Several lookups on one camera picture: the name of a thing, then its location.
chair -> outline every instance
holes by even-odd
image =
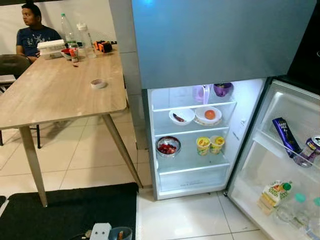
[[[19,78],[28,67],[30,67],[30,60],[18,54],[3,54],[0,55],[0,76],[3,75],[14,75],[15,79]],[[15,79],[10,80],[0,80],[0,91],[5,92],[14,82]],[[40,144],[40,128],[39,125],[36,125],[36,138],[37,138],[37,147],[41,148]],[[0,130],[0,146],[3,146],[2,132]]]

green bottle cap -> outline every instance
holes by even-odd
[[[299,203],[304,203],[306,201],[306,196],[302,193],[297,193],[295,195],[295,200]]]
[[[284,183],[282,187],[283,187],[283,189],[286,190],[286,191],[289,191],[289,190],[291,189],[290,183],[287,183],[287,182]]]
[[[320,207],[320,197],[316,197],[314,200],[313,200],[314,204],[317,205],[318,207]]]

black mat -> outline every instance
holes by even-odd
[[[110,223],[130,227],[134,240],[138,190],[136,183],[126,183],[48,191],[48,207],[41,206],[37,192],[14,194],[0,217],[0,239],[69,240],[94,223]]]
[[[6,197],[5,196],[0,196],[0,207],[2,206],[2,204],[4,204],[6,201]]]

white wall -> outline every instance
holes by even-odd
[[[65,13],[76,31],[76,24],[88,25],[93,41],[115,41],[116,33],[109,0],[63,0],[38,2],[42,24],[62,36],[61,13]],[[16,53],[17,31],[27,26],[22,19],[22,4],[0,6],[0,54]]]

refrigerator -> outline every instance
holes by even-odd
[[[299,152],[284,145],[273,124],[285,119],[301,149],[320,135],[319,93],[307,79],[297,87],[285,76],[315,6],[313,0],[132,0],[156,200],[226,190],[271,239],[310,239],[257,202],[274,181],[291,183],[287,199],[320,197],[320,159],[296,164]],[[216,121],[206,121],[207,110]],[[178,142],[170,146],[174,157],[160,153],[158,141],[168,136]],[[203,150],[200,139],[214,145],[217,137],[221,149]]]

